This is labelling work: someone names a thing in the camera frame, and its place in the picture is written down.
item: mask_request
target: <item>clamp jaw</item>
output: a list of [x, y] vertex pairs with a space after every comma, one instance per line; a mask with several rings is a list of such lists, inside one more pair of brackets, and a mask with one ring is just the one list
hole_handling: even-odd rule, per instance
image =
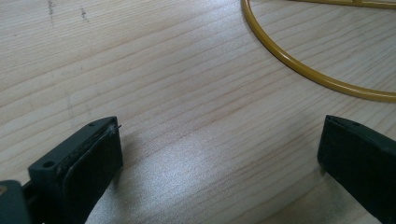
[[85, 223], [122, 167], [119, 127], [94, 121], [34, 162], [23, 187], [0, 181], [0, 223]]
[[327, 116], [318, 162], [369, 213], [396, 223], [396, 142], [357, 122]]

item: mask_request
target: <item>small hole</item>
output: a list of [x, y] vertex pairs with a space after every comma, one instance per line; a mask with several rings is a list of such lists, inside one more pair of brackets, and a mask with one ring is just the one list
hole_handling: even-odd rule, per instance
[[46, 161], [46, 162], [44, 162], [44, 164], [43, 164], [43, 166], [44, 166], [45, 168], [50, 168], [50, 167], [53, 166], [53, 165], [55, 165], [55, 162], [53, 162], [53, 161]]

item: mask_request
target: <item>yellow cable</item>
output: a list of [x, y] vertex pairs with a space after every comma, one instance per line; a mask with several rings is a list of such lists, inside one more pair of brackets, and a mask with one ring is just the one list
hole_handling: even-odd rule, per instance
[[396, 9], [396, 2], [387, 1], [363, 1], [363, 0], [298, 0], [300, 2], [324, 3], [333, 5], [342, 5], [350, 7], [376, 7]]
[[302, 76], [311, 79], [318, 84], [332, 89], [334, 91], [340, 91], [342, 93], [368, 99], [375, 101], [393, 102], [396, 103], [396, 92], [388, 91], [375, 91], [370, 89], [365, 89], [362, 87], [354, 86], [337, 79], [327, 77], [320, 72], [300, 63], [295, 58], [291, 57], [285, 50], [280, 48], [264, 30], [261, 28], [259, 23], [250, 7], [249, 0], [242, 0], [242, 9], [245, 13], [247, 23], [249, 24], [251, 30], [259, 38], [262, 44], [268, 48], [271, 53], [273, 53], [282, 63], [301, 74]]

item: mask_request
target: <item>wood grain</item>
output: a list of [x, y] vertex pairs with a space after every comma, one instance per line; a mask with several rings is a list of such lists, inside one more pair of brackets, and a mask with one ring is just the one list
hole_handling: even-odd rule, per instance
[[[252, 2], [319, 71], [396, 91], [396, 13]], [[316, 160], [325, 115], [396, 139], [396, 105], [323, 88], [273, 57], [239, 1], [0, 3], [0, 179], [117, 116], [120, 179], [88, 223], [376, 223]]]

